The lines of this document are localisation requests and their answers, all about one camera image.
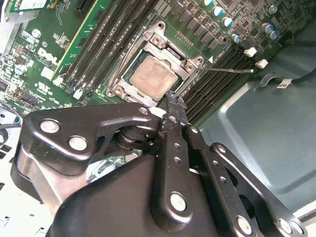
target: screw hole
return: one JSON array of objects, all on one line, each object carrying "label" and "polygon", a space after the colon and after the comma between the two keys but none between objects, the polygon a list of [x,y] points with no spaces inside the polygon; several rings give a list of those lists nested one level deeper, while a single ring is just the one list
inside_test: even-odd
[{"label": "screw hole", "polygon": [[177,148],[177,149],[180,149],[180,148],[181,148],[180,144],[178,144],[178,143],[175,143],[175,144],[174,144],[174,147]]},{"label": "screw hole", "polygon": [[173,158],[174,162],[176,162],[177,164],[181,163],[181,159],[178,157]]},{"label": "screw hole", "polygon": [[174,116],[169,116],[169,119],[174,123],[178,122],[178,119],[176,119]]},{"label": "screw hole", "polygon": [[226,179],[223,176],[221,176],[220,179],[224,184],[227,183]]}]

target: electronic component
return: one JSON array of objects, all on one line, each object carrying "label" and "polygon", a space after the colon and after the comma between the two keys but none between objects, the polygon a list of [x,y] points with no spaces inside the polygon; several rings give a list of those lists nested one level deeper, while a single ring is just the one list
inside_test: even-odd
[{"label": "electronic component", "polygon": [[177,79],[177,75],[167,64],[153,56],[147,56],[129,81],[137,89],[159,101]]},{"label": "electronic component", "polygon": [[208,44],[210,42],[210,40],[213,38],[212,34],[210,32],[206,32],[205,35],[202,37],[202,41],[205,44]]},{"label": "electronic component", "polygon": [[21,97],[21,100],[23,100],[25,103],[29,104],[29,105],[36,105],[39,103],[39,99],[36,98],[35,96],[27,93],[27,92],[23,92],[23,95]]},{"label": "electronic component", "polygon": [[213,0],[202,0],[204,6],[211,6],[213,4]]},{"label": "electronic component", "polygon": [[278,31],[272,31],[270,34],[268,34],[270,39],[275,40],[276,38],[278,38],[279,36],[279,32]]},{"label": "electronic component", "polygon": [[277,12],[277,6],[276,5],[272,5],[269,8],[269,14],[275,14]]},{"label": "electronic component", "polygon": [[268,65],[268,61],[266,59],[262,59],[261,61],[257,62],[255,65],[260,68],[264,69]]},{"label": "electronic component", "polygon": [[171,12],[175,16],[179,16],[183,12],[183,10],[183,6],[179,2],[176,2],[176,4],[172,7]]},{"label": "electronic component", "polygon": [[191,18],[191,14],[187,10],[182,12],[182,14],[179,16],[179,20],[182,21],[183,23],[187,23],[190,18]]},{"label": "electronic component", "polygon": [[225,27],[231,27],[233,25],[232,18],[224,17],[223,20],[222,20],[222,25],[225,26]]},{"label": "electronic component", "polygon": [[250,49],[246,49],[243,53],[249,58],[252,58],[256,54],[257,50],[255,47],[251,47]]},{"label": "electronic component", "polygon": [[8,88],[8,84],[0,80],[0,91],[5,92]]},{"label": "electronic component", "polygon": [[223,14],[223,9],[220,6],[216,6],[212,9],[213,16],[221,16]]},{"label": "electronic component", "polygon": [[28,68],[25,65],[15,65],[15,67],[14,67],[15,74],[19,75],[19,76],[26,73],[27,70],[28,70]]},{"label": "electronic component", "polygon": [[232,34],[232,41],[239,43],[241,41],[241,37],[239,35]]},{"label": "electronic component", "polygon": [[273,25],[269,23],[263,23],[261,27],[262,32],[270,34],[272,31],[274,31]]},{"label": "electronic component", "polygon": [[188,24],[187,24],[187,27],[188,27],[189,29],[191,29],[192,31],[193,31],[197,26],[198,26],[198,20],[195,19],[195,18],[192,18],[192,19],[188,22]]},{"label": "electronic component", "polygon": [[38,29],[34,29],[34,30],[32,30],[32,36],[34,37],[34,38],[40,38],[40,36],[41,36],[41,33],[40,33],[40,31],[38,30]]}]

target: connector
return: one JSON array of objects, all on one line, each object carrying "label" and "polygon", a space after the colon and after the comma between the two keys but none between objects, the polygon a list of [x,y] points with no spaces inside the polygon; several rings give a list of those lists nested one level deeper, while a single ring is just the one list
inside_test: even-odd
[{"label": "connector", "polygon": [[269,62],[267,60],[262,59],[261,61],[257,62],[255,65],[257,68],[264,69],[268,64]]},{"label": "connector", "polygon": [[257,50],[254,47],[251,47],[250,49],[246,49],[243,53],[249,58],[252,58],[256,54]]}]

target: bolt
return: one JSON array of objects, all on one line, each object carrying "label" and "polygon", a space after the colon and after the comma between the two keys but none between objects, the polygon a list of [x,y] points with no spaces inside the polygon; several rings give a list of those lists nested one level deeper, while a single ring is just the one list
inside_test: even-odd
[{"label": "bolt", "polygon": [[218,145],[217,148],[218,148],[222,153],[225,153],[225,152],[226,152],[225,148],[224,148],[223,146],[221,146],[221,145]]},{"label": "bolt", "polygon": [[285,232],[287,232],[288,234],[292,233],[292,229],[290,227],[290,225],[283,219],[279,219],[280,225],[282,227],[282,229],[284,229]]},{"label": "bolt", "polygon": [[177,211],[184,211],[187,208],[186,201],[182,197],[182,195],[178,193],[172,193],[170,195],[170,202],[174,209]]},{"label": "bolt", "polygon": [[83,137],[79,136],[72,137],[69,140],[69,145],[77,151],[83,151],[88,146],[86,140]]},{"label": "bolt", "polygon": [[250,235],[252,233],[251,226],[245,218],[243,218],[242,216],[238,216],[237,223],[245,234]]},{"label": "bolt", "polygon": [[148,110],[145,109],[144,107],[139,108],[139,112],[141,112],[144,115],[148,115]]},{"label": "bolt", "polygon": [[198,133],[198,129],[196,127],[191,127],[192,132]]},{"label": "bolt", "polygon": [[55,121],[46,120],[46,121],[41,122],[40,128],[41,128],[41,130],[43,130],[44,132],[47,132],[47,133],[55,133],[55,132],[58,132],[58,131],[59,131],[60,126],[59,126],[59,124],[56,123]]}]

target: cable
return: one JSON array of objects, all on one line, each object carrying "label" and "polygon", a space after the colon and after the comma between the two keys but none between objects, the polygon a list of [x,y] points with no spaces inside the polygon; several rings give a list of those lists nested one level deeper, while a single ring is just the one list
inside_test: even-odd
[{"label": "cable", "polygon": [[0,131],[3,130],[3,129],[10,129],[10,128],[18,128],[18,127],[21,127],[19,124],[3,124],[3,125],[0,125]]},{"label": "cable", "polygon": [[253,69],[244,69],[244,70],[235,70],[235,69],[228,69],[228,68],[199,68],[199,70],[203,71],[215,71],[215,72],[228,72],[228,73],[253,73]]}]

